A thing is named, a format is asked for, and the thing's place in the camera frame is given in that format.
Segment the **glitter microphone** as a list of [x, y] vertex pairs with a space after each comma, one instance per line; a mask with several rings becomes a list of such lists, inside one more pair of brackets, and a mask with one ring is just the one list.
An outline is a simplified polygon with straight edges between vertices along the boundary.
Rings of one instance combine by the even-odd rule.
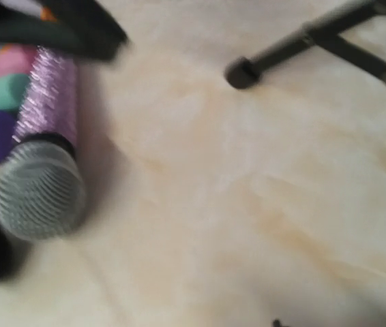
[[38, 48], [0, 171], [0, 223], [18, 238], [63, 236], [80, 223], [86, 189], [76, 163], [77, 103], [74, 59]]

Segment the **teal microphone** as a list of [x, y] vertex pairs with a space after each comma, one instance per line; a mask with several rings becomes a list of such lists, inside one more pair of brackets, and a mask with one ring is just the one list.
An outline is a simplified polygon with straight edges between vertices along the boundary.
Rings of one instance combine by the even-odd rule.
[[13, 112], [20, 108], [29, 84], [26, 74], [9, 74], [0, 77], [0, 110]]

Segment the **pink microphone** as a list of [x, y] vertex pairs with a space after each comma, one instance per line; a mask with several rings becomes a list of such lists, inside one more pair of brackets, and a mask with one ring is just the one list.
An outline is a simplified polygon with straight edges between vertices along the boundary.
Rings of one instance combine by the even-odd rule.
[[32, 46], [6, 46], [0, 50], [0, 77], [9, 74], [26, 74], [31, 71], [36, 48]]

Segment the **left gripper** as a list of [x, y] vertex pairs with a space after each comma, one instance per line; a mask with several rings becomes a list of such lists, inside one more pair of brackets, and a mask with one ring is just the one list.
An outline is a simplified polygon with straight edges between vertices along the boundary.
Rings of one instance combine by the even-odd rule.
[[110, 62], [128, 36], [93, 0], [38, 1], [54, 20], [14, 10], [0, 2], [0, 44], [44, 46], [97, 61]]

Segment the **black tripod microphone stand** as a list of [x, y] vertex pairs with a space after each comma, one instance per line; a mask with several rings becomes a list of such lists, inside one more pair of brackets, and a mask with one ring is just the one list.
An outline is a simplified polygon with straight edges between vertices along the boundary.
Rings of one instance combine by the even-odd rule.
[[261, 81], [266, 71], [318, 46], [386, 85], [386, 61], [340, 36], [376, 16], [386, 16], [386, 1], [351, 1], [309, 22], [255, 57], [233, 61], [225, 70], [226, 81], [235, 89], [249, 89]]

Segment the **orange microphone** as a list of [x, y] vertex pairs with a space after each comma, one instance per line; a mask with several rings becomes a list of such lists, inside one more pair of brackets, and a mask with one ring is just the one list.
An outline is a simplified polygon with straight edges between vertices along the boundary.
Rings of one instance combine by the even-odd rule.
[[43, 7], [41, 10], [40, 18], [48, 22], [56, 22], [57, 19], [54, 17], [53, 13], [47, 8]]

